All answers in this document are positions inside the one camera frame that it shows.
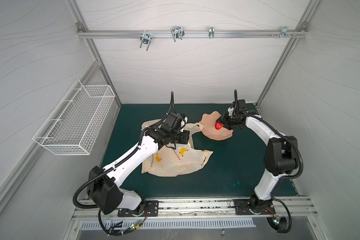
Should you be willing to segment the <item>red strawberry toy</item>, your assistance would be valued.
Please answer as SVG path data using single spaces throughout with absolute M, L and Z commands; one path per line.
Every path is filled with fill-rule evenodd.
M 216 130 L 220 130 L 223 126 L 224 126 L 224 125 L 221 124 L 221 123 L 218 123 L 218 122 L 215 123 L 215 129 L 216 129 Z

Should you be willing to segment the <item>cream banana-print plastic bag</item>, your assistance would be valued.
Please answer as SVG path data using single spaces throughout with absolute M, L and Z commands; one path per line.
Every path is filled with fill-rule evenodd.
M 212 151 L 194 148 L 192 135 L 199 133 L 203 127 L 200 123 L 186 124 L 185 130 L 191 135 L 188 143 L 162 147 L 143 161 L 141 173 L 158 177 L 176 177 L 201 170 L 213 154 Z

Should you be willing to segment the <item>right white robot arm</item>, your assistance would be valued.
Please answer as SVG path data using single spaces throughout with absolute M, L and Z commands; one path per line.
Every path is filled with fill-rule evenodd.
M 216 120 L 215 128 L 232 130 L 240 125 L 256 133 L 267 146 L 264 174 L 247 202 L 251 212 L 259 215 L 273 203 L 273 194 L 283 179 L 296 179 L 301 176 L 304 169 L 303 158 L 295 137 L 280 133 L 259 115 L 226 113 Z

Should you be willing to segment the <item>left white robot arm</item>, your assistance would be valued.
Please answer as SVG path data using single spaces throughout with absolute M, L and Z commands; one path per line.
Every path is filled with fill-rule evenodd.
M 186 145 L 190 132 L 163 132 L 159 128 L 147 129 L 141 142 L 138 142 L 120 158 L 104 168 L 94 167 L 89 172 L 87 194 L 95 208 L 108 215 L 118 209 L 128 209 L 140 215 L 145 198 L 135 191 L 121 189 L 126 178 L 148 157 L 154 155 L 168 144 Z

